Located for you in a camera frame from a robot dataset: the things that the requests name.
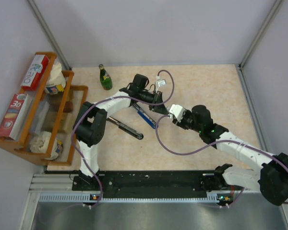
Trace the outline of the blue stapler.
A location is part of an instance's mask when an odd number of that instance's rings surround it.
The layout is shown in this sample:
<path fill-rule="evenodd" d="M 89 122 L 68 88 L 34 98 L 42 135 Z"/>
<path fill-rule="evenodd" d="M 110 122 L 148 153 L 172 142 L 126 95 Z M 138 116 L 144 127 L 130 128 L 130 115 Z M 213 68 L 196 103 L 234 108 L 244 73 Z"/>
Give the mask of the blue stapler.
<path fill-rule="evenodd" d="M 133 108 L 137 111 L 137 114 L 152 128 L 156 128 L 156 121 L 151 118 L 138 104 L 134 103 Z"/>

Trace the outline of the black stapler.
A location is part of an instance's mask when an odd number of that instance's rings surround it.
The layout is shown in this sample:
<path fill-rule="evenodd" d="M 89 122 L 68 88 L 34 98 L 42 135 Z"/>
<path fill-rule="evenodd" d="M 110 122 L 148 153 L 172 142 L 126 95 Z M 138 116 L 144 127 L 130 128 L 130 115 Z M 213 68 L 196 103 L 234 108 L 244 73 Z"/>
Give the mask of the black stapler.
<path fill-rule="evenodd" d="M 127 134 L 133 136 L 134 138 L 138 140 L 142 140 L 144 138 L 144 135 L 131 127 L 127 126 L 126 124 L 122 123 L 121 121 L 113 118 L 113 117 L 108 117 L 107 121 L 111 122 L 112 124 L 116 125 L 120 130 L 126 132 Z"/>

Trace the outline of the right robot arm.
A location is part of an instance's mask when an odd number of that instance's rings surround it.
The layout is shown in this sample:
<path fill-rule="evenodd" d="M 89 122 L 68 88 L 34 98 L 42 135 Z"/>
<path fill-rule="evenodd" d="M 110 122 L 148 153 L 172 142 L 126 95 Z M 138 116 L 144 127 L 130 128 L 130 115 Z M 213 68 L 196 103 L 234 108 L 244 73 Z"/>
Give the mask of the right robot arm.
<path fill-rule="evenodd" d="M 187 110 L 173 104 L 169 113 L 175 125 L 199 133 L 207 145 L 249 166 L 249 169 L 243 169 L 224 164 L 216 168 L 214 182 L 217 188 L 224 190 L 236 185 L 260 192 L 273 205 L 288 204 L 288 155 L 275 155 L 239 139 L 227 128 L 214 123 L 204 105 Z"/>

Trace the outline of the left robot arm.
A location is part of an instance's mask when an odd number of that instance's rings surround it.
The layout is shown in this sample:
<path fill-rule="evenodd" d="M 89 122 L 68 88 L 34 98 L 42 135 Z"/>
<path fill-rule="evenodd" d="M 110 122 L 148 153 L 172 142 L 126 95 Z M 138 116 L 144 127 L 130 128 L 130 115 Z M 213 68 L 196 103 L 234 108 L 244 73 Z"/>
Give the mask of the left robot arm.
<path fill-rule="evenodd" d="M 128 108 L 141 101 L 149 105 L 149 109 L 156 113 L 166 114 L 162 92 L 158 89 L 166 85 L 160 76 L 156 77 L 154 91 L 146 89 L 149 79 L 141 74 L 136 74 L 127 87 L 121 88 L 113 96 L 97 103 L 85 102 L 76 118 L 73 131 L 76 135 L 82 157 L 80 172 L 84 175 L 83 185 L 94 190 L 99 186 L 99 178 L 94 175 L 98 172 L 97 163 L 98 144 L 102 140 L 107 119 L 116 112 Z"/>

